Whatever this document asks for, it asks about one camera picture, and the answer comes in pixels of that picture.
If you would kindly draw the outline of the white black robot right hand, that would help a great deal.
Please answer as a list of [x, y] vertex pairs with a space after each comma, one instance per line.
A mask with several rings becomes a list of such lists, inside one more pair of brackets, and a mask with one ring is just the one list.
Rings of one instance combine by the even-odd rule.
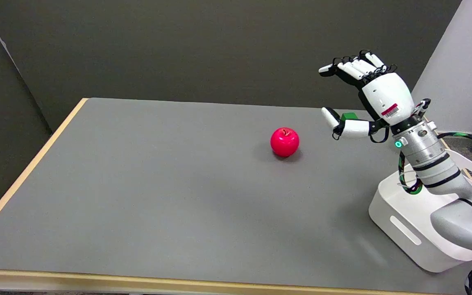
[[336, 75], [358, 90], [358, 97], [371, 120], [358, 119], [350, 113], [338, 114], [334, 109], [322, 108], [322, 115], [333, 131], [333, 139], [369, 137], [383, 129], [383, 140], [390, 133], [404, 131], [420, 121], [430, 99], [415, 103], [404, 80], [395, 72], [396, 65], [386, 65], [376, 54], [361, 50], [358, 55], [334, 58], [321, 67], [322, 77]]

